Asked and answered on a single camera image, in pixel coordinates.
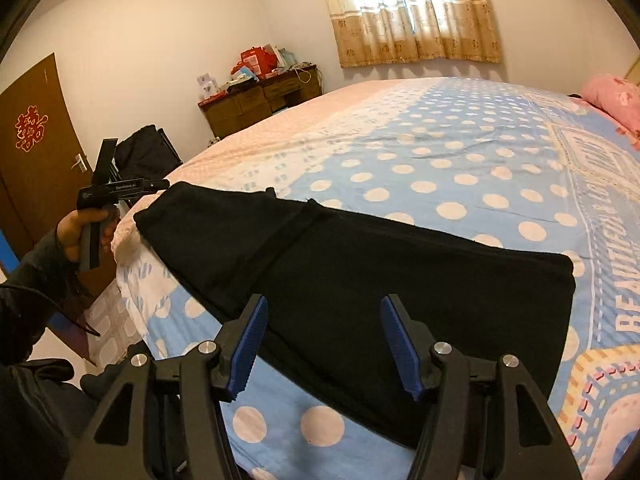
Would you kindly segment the dark sleeve left forearm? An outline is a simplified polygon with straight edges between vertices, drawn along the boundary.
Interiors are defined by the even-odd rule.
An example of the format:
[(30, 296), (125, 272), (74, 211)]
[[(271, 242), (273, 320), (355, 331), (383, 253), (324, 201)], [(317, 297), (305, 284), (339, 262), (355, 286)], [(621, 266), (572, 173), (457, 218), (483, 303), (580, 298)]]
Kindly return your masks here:
[(54, 231), (25, 255), (1, 289), (1, 364), (20, 364), (70, 294), (77, 266), (66, 258)]

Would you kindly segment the person left hand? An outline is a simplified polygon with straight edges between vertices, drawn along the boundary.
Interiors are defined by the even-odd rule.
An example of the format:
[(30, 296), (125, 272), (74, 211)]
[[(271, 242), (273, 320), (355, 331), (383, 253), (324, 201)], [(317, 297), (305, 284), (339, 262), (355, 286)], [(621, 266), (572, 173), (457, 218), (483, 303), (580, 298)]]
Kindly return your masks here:
[(112, 240), (116, 226), (119, 222), (119, 212), (111, 212), (109, 209), (83, 209), (73, 210), (58, 222), (56, 226), (56, 238), (60, 242), (65, 257), (73, 263), (80, 261), (81, 232), (85, 226), (91, 223), (101, 224), (105, 219), (110, 220), (101, 234), (100, 247), (104, 254), (110, 254)]

